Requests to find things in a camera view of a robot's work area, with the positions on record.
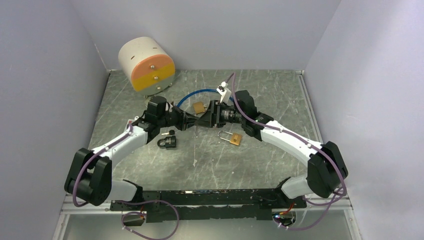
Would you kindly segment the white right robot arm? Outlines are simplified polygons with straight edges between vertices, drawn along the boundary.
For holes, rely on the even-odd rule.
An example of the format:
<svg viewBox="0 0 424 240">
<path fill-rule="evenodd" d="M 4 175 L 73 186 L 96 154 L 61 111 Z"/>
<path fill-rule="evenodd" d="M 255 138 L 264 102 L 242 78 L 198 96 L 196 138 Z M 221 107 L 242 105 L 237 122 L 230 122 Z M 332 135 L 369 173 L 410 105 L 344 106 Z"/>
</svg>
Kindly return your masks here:
<svg viewBox="0 0 424 240">
<path fill-rule="evenodd" d="M 344 180 L 348 170 L 338 146 L 303 137 L 281 125 L 271 116 L 257 110 L 246 90 L 233 96 L 233 105 L 212 100 L 206 112 L 195 122 L 205 128 L 221 128 L 226 123 L 240 124 L 244 132 L 261 142 L 271 144 L 298 159 L 307 172 L 284 180 L 275 193 L 275 202 L 288 207 L 295 198 L 316 194 L 321 198 L 335 195 L 338 200 L 347 194 Z"/>
</svg>

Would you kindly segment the long shackle brass padlock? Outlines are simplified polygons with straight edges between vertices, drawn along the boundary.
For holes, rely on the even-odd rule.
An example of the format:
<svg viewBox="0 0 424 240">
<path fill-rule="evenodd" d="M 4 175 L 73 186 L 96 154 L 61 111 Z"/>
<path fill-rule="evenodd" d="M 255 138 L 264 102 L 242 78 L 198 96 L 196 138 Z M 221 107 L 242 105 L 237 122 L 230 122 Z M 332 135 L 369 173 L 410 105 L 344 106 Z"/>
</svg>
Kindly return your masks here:
<svg viewBox="0 0 424 240">
<path fill-rule="evenodd" d="M 232 133 L 229 131 L 221 130 L 217 133 L 217 136 L 226 142 L 229 142 L 232 145 L 239 146 L 241 144 L 242 135 L 238 133 Z"/>
</svg>

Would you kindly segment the black padlock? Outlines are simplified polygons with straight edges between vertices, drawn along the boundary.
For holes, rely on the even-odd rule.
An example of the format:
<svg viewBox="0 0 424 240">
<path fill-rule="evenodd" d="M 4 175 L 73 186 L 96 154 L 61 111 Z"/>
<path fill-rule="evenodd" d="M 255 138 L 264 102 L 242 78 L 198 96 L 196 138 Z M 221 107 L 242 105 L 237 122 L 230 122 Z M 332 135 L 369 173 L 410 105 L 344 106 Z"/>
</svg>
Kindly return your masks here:
<svg viewBox="0 0 424 240">
<path fill-rule="evenodd" d="M 173 149 L 177 147 L 177 137 L 175 135 L 166 136 L 156 142 L 157 146 L 162 149 Z"/>
</svg>

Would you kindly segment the beige cylinder drawer box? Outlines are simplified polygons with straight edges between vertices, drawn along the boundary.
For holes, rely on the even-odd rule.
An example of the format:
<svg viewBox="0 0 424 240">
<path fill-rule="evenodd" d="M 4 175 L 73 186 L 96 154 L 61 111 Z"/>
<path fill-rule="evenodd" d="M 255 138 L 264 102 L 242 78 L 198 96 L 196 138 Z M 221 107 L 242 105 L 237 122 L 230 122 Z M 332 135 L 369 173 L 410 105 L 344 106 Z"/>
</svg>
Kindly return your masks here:
<svg viewBox="0 0 424 240">
<path fill-rule="evenodd" d="M 118 62 L 133 89 L 144 97 L 165 90 L 175 80 L 173 59 L 150 37 L 125 43 L 118 52 Z"/>
</svg>

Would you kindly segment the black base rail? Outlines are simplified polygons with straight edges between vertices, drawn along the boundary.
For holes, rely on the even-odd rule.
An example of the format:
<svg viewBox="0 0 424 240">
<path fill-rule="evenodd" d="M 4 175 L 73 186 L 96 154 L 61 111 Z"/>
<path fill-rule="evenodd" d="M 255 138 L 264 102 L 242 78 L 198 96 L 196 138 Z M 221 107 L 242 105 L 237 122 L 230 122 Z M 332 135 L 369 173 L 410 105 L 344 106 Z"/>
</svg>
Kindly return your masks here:
<svg viewBox="0 0 424 240">
<path fill-rule="evenodd" d="M 147 223 L 175 220 L 244 219 L 269 220 L 279 210 L 304 209 L 301 196 L 286 197 L 280 189 L 143 190 L 130 203 L 118 200 L 112 211 L 143 211 Z"/>
</svg>

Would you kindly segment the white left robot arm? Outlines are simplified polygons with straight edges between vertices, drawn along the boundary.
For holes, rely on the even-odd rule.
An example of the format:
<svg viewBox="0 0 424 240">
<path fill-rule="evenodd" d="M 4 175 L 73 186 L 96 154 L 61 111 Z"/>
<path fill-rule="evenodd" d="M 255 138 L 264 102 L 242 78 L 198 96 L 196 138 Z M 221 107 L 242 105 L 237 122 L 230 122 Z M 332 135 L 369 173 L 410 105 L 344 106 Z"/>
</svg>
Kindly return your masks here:
<svg viewBox="0 0 424 240">
<path fill-rule="evenodd" d="M 123 201 L 130 210 L 142 206 L 139 186 L 128 180 L 113 180 L 115 166 L 135 150 L 147 145 L 162 128 L 184 131 L 194 126 L 198 117 L 171 105 L 165 97 L 155 96 L 141 116 L 130 119 L 123 133 L 94 149 L 79 149 L 72 160 L 64 190 L 73 204 L 99 206 L 105 201 Z"/>
</svg>

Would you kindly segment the black head key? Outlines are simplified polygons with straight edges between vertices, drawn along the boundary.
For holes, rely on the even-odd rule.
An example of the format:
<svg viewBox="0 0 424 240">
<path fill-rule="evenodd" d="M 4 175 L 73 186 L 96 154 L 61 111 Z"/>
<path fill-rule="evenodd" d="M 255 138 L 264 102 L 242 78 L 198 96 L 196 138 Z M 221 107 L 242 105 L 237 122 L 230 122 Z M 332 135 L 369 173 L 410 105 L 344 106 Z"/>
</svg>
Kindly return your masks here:
<svg viewBox="0 0 424 240">
<path fill-rule="evenodd" d="M 167 135 L 173 136 L 175 134 L 176 134 L 175 130 L 169 130 L 168 132 L 162 133 L 161 135 L 162 136 L 167 136 Z"/>
</svg>

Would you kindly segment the plastic packaging card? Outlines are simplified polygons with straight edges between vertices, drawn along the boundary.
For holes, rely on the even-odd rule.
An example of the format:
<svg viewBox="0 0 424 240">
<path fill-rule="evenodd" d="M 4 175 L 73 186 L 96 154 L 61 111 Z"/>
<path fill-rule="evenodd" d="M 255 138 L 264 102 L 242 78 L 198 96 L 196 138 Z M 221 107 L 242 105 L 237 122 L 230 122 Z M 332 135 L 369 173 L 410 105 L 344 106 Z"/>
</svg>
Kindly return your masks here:
<svg viewBox="0 0 424 240">
<path fill-rule="evenodd" d="M 129 120 L 127 121 L 126 126 L 125 126 L 125 131 L 126 131 L 126 132 L 132 132 L 132 131 L 133 131 L 133 128 L 134 128 L 133 123 L 134 123 L 134 122 L 135 122 L 138 118 L 139 118 L 138 116 L 135 116 L 133 119 L 129 119 Z"/>
</svg>

